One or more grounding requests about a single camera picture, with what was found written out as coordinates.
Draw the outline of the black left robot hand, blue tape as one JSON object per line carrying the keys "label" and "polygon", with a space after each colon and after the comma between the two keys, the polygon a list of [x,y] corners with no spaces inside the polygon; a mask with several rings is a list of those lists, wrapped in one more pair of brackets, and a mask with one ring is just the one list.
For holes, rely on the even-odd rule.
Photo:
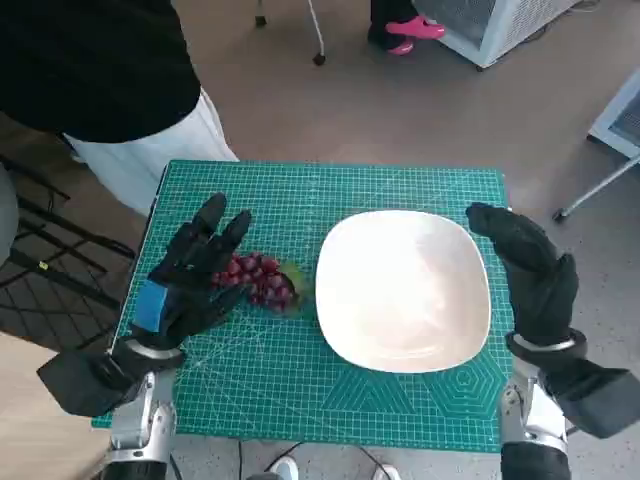
{"label": "black left robot hand, blue tape", "polygon": [[131,324],[132,337],[142,345],[177,348],[186,338],[222,323],[239,302],[241,286],[218,293],[213,287],[214,275],[227,270],[251,223],[250,212],[243,210],[218,232],[226,205],[222,193],[207,200],[177,230],[165,256],[148,274]]}

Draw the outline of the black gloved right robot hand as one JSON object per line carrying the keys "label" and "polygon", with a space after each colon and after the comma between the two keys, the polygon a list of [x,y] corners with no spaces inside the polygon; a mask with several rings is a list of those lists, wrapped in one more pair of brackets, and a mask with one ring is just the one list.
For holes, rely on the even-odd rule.
{"label": "black gloved right robot hand", "polygon": [[579,287],[574,256],[560,254],[542,227],[508,209],[475,202],[466,216],[506,271],[515,333],[539,347],[569,341]]}

